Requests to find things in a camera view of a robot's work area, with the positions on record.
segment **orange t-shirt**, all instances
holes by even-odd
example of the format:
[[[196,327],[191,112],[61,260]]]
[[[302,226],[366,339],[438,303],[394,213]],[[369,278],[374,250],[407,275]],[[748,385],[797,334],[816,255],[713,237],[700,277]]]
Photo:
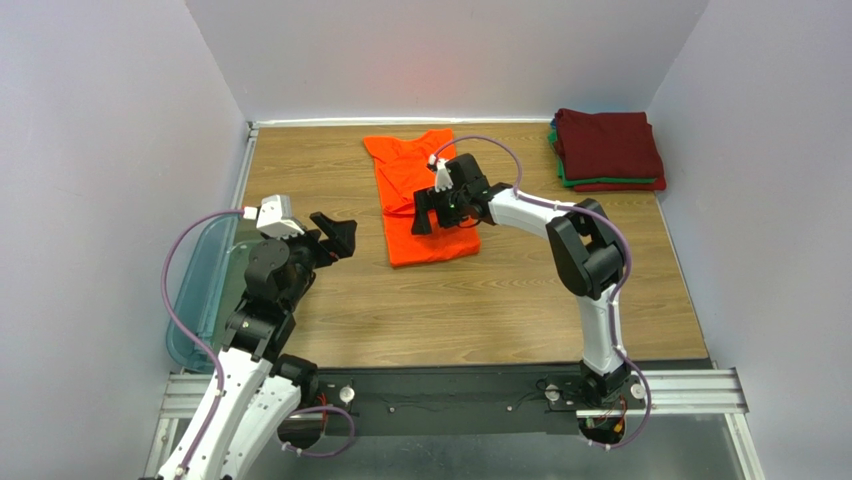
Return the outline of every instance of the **orange t-shirt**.
[[[393,267],[452,260],[479,252],[481,242],[475,228],[441,228],[435,212],[429,212],[432,234],[411,234],[414,192],[435,185],[435,174],[426,168],[429,155],[452,139],[450,129],[430,130],[410,141],[394,137],[364,138],[364,146],[375,162],[388,256]],[[450,145],[441,156],[455,157],[455,146]]]

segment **purple hose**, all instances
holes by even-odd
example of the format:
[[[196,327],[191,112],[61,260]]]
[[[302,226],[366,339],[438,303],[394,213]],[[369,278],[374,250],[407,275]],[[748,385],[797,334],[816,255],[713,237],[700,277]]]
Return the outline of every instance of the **purple hose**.
[[[195,336],[175,313],[175,309],[172,308],[172,301],[169,298],[168,291],[168,277],[169,277],[169,266],[172,263],[172,257],[175,255],[175,251],[180,245],[180,242],[186,237],[186,235],[198,225],[210,220],[212,218],[220,217],[223,215],[241,215],[243,213],[242,209],[234,209],[234,210],[222,210],[220,212],[211,213],[210,215],[206,215],[202,218],[199,218],[192,225],[186,227],[186,230],[178,235],[177,240],[172,245],[172,248],[169,249],[169,253],[166,255],[166,261],[163,263],[163,274],[160,277],[160,293],[163,295],[163,303],[166,305],[166,310],[169,312],[169,317],[172,318],[172,321],[175,322],[175,325],[180,329],[181,332],[184,333],[193,343],[198,345],[199,348],[204,350],[204,353],[210,357],[210,360],[213,362],[213,367],[216,369],[216,388],[219,391],[224,390],[225,388],[225,374],[222,370],[222,363],[219,362],[219,359],[216,357],[216,353],[210,348],[207,344],[205,344],[200,338]],[[210,423],[213,421],[213,416],[216,414],[216,410],[219,408],[219,401],[222,397],[216,396],[213,397],[213,403],[210,405],[210,410],[207,412],[207,416],[204,418],[204,422],[201,424],[201,427],[198,429],[198,433],[195,435],[195,438],[192,439],[192,443],[189,445],[189,448],[186,449],[186,455],[183,457],[183,461],[178,465],[183,467],[183,470],[186,471],[189,468],[189,461],[192,460],[192,455],[195,453],[195,450],[198,448],[198,444],[201,443],[201,439],[204,438],[204,433],[207,432],[207,428],[210,426]],[[176,477],[178,479],[183,478],[183,475]]]
[[[624,252],[624,265],[625,266],[624,266],[624,276],[622,276],[621,280],[619,280],[618,283],[615,284],[615,288],[612,289],[612,292],[610,293],[609,298],[607,299],[607,313],[608,313],[608,316],[609,316],[609,331],[610,331],[610,335],[611,335],[610,341],[612,342],[612,348],[613,348],[613,350],[615,350],[615,353],[619,356],[619,358],[621,358],[621,360],[624,363],[627,364],[628,367],[630,367],[631,370],[636,372],[636,375],[639,377],[639,381],[641,381],[642,385],[645,387],[645,395],[647,396],[647,399],[645,400],[646,401],[646,403],[645,403],[645,415],[642,416],[642,422],[639,423],[639,426],[636,427],[636,430],[634,430],[633,433],[630,434],[629,437],[627,437],[627,440],[625,440],[623,442],[617,443],[615,445],[607,445],[607,444],[603,444],[603,443],[599,443],[599,442],[595,442],[595,441],[591,441],[591,440],[590,440],[590,442],[591,442],[592,445],[597,445],[599,447],[606,448],[606,449],[621,448],[621,447],[629,445],[631,442],[633,442],[633,440],[636,439],[636,437],[639,436],[639,434],[642,433],[642,430],[645,429],[645,426],[648,424],[648,420],[651,418],[651,386],[648,383],[648,378],[645,376],[645,373],[642,372],[642,369],[640,369],[635,363],[633,363],[633,361],[630,360],[630,358],[627,356],[627,354],[625,354],[622,351],[622,346],[618,344],[618,338],[616,337],[616,334],[615,334],[617,325],[615,324],[615,305],[613,305],[613,303],[615,302],[615,298],[618,295],[618,292],[621,291],[621,288],[627,282],[627,279],[630,277],[630,273],[633,271],[633,255],[630,253],[630,245],[628,245],[628,243],[627,243],[627,237],[625,237],[624,234],[621,233],[621,230],[619,230],[618,227],[616,227],[614,223],[612,223],[608,218],[604,217],[603,215],[601,215],[597,212],[593,212],[591,210],[587,210],[587,209],[582,208],[582,207],[576,207],[576,206],[573,206],[573,205],[565,205],[565,204],[558,203],[558,202],[551,202],[551,201],[547,201],[547,200],[542,200],[542,199],[539,199],[539,198],[531,197],[531,196],[521,192],[520,191],[521,178],[523,177],[523,173],[524,173],[524,169],[521,166],[521,160],[518,158],[517,155],[515,155],[515,152],[513,152],[511,148],[509,148],[508,146],[506,146],[505,144],[503,144],[499,140],[495,140],[491,137],[486,137],[484,135],[464,135],[464,136],[461,136],[461,137],[458,137],[458,138],[454,138],[454,139],[450,140],[449,142],[441,145],[438,148],[438,150],[435,151],[434,155],[435,155],[435,157],[437,157],[439,153],[441,153],[445,148],[449,147],[450,145],[453,145],[456,142],[460,142],[462,140],[469,140],[469,139],[485,140],[486,142],[493,143],[494,145],[497,145],[498,147],[505,150],[506,153],[508,153],[512,157],[512,160],[515,161],[515,165],[517,165],[517,167],[518,167],[518,176],[515,179],[515,184],[512,185],[512,193],[514,193],[515,198],[523,200],[527,203],[531,203],[533,205],[538,205],[540,207],[556,208],[558,210],[575,212],[575,213],[578,213],[580,215],[586,215],[588,217],[592,217],[595,220],[598,220],[599,222],[606,225],[610,230],[612,230],[612,232],[615,234],[616,238],[618,238],[619,246],[621,247],[622,251]]]
[[[289,443],[285,443],[284,448],[286,448],[287,450],[290,450],[291,452],[296,452],[297,454],[299,454],[303,457],[331,458],[331,457],[336,457],[336,456],[340,455],[341,453],[345,452],[349,447],[352,446],[352,444],[355,443],[355,420],[352,418],[352,415],[350,415],[349,412],[347,412],[346,410],[344,410],[342,408],[335,407],[334,405],[322,405],[322,406],[319,406],[319,407],[311,407],[311,408],[304,408],[302,410],[296,410],[293,413],[291,413],[289,416],[304,415],[306,413],[321,413],[321,412],[336,413],[336,414],[341,415],[344,418],[346,418],[346,421],[349,422],[349,438],[347,438],[346,443],[342,447],[338,448],[337,450],[333,450],[331,452],[322,452],[322,453],[314,453],[314,452],[310,452],[310,451],[306,451],[306,450],[301,450],[301,449],[298,449],[298,448],[290,445]]]

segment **purple cable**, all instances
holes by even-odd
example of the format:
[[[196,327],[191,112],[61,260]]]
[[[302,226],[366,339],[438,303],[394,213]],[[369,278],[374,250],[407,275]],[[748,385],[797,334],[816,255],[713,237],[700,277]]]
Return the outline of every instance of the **purple cable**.
[[[284,448],[286,448],[287,450],[290,450],[291,452],[296,452],[298,455],[300,455],[302,457],[332,458],[332,457],[336,457],[336,456],[340,455],[341,453],[345,452],[349,447],[351,447],[355,443],[355,420],[352,418],[352,415],[350,415],[349,412],[347,412],[346,410],[344,410],[342,408],[335,407],[334,405],[322,405],[322,406],[319,406],[319,407],[311,407],[311,408],[304,408],[302,410],[296,410],[293,413],[291,413],[290,415],[288,415],[288,417],[291,417],[293,415],[304,415],[304,414],[307,414],[307,413],[321,413],[321,412],[336,413],[336,414],[341,415],[344,418],[346,418],[346,421],[349,422],[349,438],[347,438],[346,443],[342,447],[338,448],[337,450],[333,450],[331,452],[322,452],[322,453],[314,453],[314,452],[309,452],[309,451],[306,451],[306,450],[301,450],[299,448],[294,447],[293,445],[290,445],[289,443],[285,443]]]
[[[515,179],[515,184],[512,186],[512,193],[514,193],[515,198],[523,200],[527,203],[531,203],[533,205],[538,205],[540,207],[556,208],[558,210],[575,212],[580,215],[589,216],[606,225],[610,230],[612,230],[612,232],[618,239],[618,243],[620,244],[620,247],[624,252],[624,276],[622,276],[621,280],[619,280],[618,283],[615,284],[615,288],[612,289],[609,298],[607,298],[607,314],[609,316],[610,341],[612,342],[612,348],[613,350],[615,350],[615,353],[619,356],[619,358],[621,358],[624,363],[627,364],[628,367],[630,367],[631,370],[636,372],[636,376],[639,377],[639,381],[641,381],[642,385],[645,387],[645,395],[647,396],[647,399],[645,400],[645,415],[642,416],[642,422],[639,423],[639,426],[636,427],[636,430],[634,430],[633,433],[630,434],[629,437],[627,437],[627,440],[623,442],[617,443],[615,445],[608,445],[600,442],[595,442],[593,440],[590,440],[590,442],[592,445],[596,445],[606,449],[621,448],[629,445],[631,442],[633,442],[633,440],[635,440],[639,436],[639,434],[642,433],[642,430],[645,429],[645,426],[648,424],[648,420],[651,418],[651,386],[648,383],[648,377],[645,376],[645,373],[642,372],[642,369],[640,369],[635,363],[633,363],[633,361],[630,360],[627,354],[625,354],[622,349],[619,348],[621,347],[621,345],[618,344],[618,338],[615,334],[617,325],[615,324],[615,305],[613,305],[613,302],[615,302],[615,298],[618,295],[618,292],[621,291],[621,288],[627,282],[627,279],[630,277],[630,273],[633,271],[633,255],[630,253],[630,245],[628,245],[627,243],[627,237],[625,237],[624,234],[621,233],[621,230],[619,230],[614,223],[612,223],[608,218],[597,212],[593,212],[591,210],[587,210],[582,207],[576,207],[573,205],[565,205],[563,203],[538,199],[521,192],[521,178],[523,177],[524,173],[524,169],[521,166],[521,160],[518,158],[517,155],[515,155],[515,152],[513,152],[511,148],[491,137],[486,137],[484,135],[464,135],[458,138],[454,138],[453,140],[450,140],[444,145],[441,145],[438,150],[435,151],[434,155],[435,157],[437,157],[439,153],[441,153],[445,148],[449,147],[450,145],[453,145],[454,143],[460,142],[462,140],[469,139],[485,140],[486,142],[493,143],[494,145],[497,145],[498,147],[505,150],[506,153],[508,153],[512,157],[512,159],[515,161],[515,165],[518,166],[518,177]]]
[[[518,189],[521,188],[521,177],[524,176],[524,167],[521,166],[521,159],[518,158],[518,156],[515,155],[515,152],[513,152],[512,149],[507,147],[506,144],[504,144],[503,142],[493,139],[491,137],[486,137],[485,135],[464,135],[458,138],[454,138],[449,142],[441,145],[440,147],[438,147],[437,150],[435,150],[435,153],[433,155],[435,155],[435,157],[437,158],[438,154],[443,152],[445,148],[462,140],[485,140],[486,142],[491,142],[494,145],[497,145],[498,147],[505,150],[506,153],[508,153],[512,157],[512,160],[515,161],[515,165],[518,167],[518,177],[515,179],[515,184],[512,185],[512,192],[514,192],[515,196],[517,197],[519,193]]]
[[[169,317],[172,318],[172,321],[175,322],[175,325],[180,329],[181,332],[184,333],[193,343],[198,345],[199,348],[204,350],[204,353],[210,357],[210,360],[213,362],[213,367],[216,369],[216,388],[221,392],[225,388],[225,374],[222,370],[222,363],[219,362],[219,359],[216,357],[216,353],[210,348],[207,344],[205,344],[200,338],[198,338],[194,333],[192,333],[175,313],[175,309],[172,307],[172,301],[169,298],[168,291],[168,277],[169,277],[169,266],[172,263],[172,257],[175,256],[175,251],[177,251],[180,242],[186,237],[186,235],[198,225],[210,220],[212,218],[221,217],[223,215],[235,215],[242,214],[242,209],[234,209],[234,210],[222,210],[220,212],[211,213],[210,215],[206,215],[202,218],[199,218],[192,225],[186,227],[186,230],[178,235],[177,240],[172,245],[172,248],[169,249],[169,253],[166,255],[166,261],[163,263],[163,274],[160,277],[160,293],[163,295],[163,303],[166,305],[166,310],[169,312]],[[198,445],[201,443],[201,439],[204,438],[204,433],[207,432],[207,428],[210,426],[210,423],[213,421],[213,416],[216,414],[216,410],[219,408],[219,401],[222,399],[220,396],[213,397],[213,403],[210,405],[210,410],[207,412],[207,416],[204,418],[204,422],[201,424],[201,427],[198,429],[198,433],[195,435],[195,438],[192,439],[192,443],[189,445],[189,448],[186,449],[186,455],[183,457],[183,461],[178,465],[183,467],[184,471],[189,468],[189,461],[192,460],[192,455],[195,453],[195,450],[198,448]],[[183,475],[176,477],[178,479],[183,478]]]

